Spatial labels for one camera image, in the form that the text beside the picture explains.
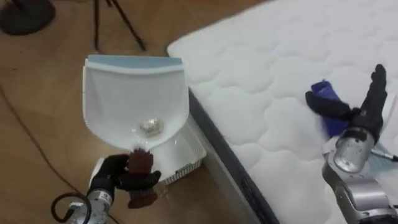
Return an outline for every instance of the black glove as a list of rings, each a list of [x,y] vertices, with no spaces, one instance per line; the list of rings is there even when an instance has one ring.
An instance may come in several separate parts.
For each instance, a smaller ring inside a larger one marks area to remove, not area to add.
[[[130,156],[127,154],[107,157],[98,173],[93,177],[88,194],[96,189],[104,189],[114,198],[115,187],[125,191],[153,188],[162,175],[160,171],[145,175],[130,174],[126,168],[129,158]]]
[[[361,112],[349,122],[351,127],[360,127],[369,131],[375,142],[379,140],[383,127],[382,111],[387,98],[386,82],[386,69],[382,65],[377,65],[372,73],[372,83],[361,106]]]

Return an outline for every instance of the blue object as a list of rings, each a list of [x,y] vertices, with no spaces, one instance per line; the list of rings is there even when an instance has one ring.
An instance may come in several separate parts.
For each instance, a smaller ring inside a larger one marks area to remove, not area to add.
[[[330,82],[326,80],[322,80],[322,82],[313,84],[311,86],[311,90],[314,94],[322,98],[340,101],[340,98],[335,93]],[[348,125],[347,121],[340,121],[337,119],[331,119],[326,117],[322,117],[322,119],[325,124],[325,129],[330,138],[341,134]]]

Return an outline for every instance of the brown object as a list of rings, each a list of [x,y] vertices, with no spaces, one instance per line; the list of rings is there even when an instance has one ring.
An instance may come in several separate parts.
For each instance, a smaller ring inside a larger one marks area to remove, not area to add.
[[[150,174],[154,165],[154,156],[139,148],[130,154],[128,169],[130,174]],[[152,205],[157,200],[154,189],[130,192],[129,208],[142,208]]]
[[[139,148],[130,154],[129,173],[130,174],[150,174],[154,165],[154,156],[150,152]]]
[[[129,208],[142,208],[152,205],[157,200],[157,193],[154,189],[144,192],[130,192]]]

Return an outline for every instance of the white bin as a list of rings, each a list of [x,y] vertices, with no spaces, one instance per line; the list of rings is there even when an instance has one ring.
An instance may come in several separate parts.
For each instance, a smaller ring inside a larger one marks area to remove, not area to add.
[[[206,151],[186,120],[188,86],[177,58],[91,55],[83,68],[83,116],[104,142],[154,155],[160,181],[170,184],[201,165]],[[159,118],[162,134],[136,135],[141,121]]]

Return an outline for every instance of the white mattress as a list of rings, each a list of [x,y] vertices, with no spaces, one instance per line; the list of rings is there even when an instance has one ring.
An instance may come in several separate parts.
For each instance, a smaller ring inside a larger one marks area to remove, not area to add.
[[[322,178],[321,120],[306,106],[326,78],[360,106],[377,63],[398,93],[397,0],[275,0],[168,47],[281,223],[345,223]],[[398,154],[398,108],[381,141]],[[398,172],[378,177],[398,203]]]

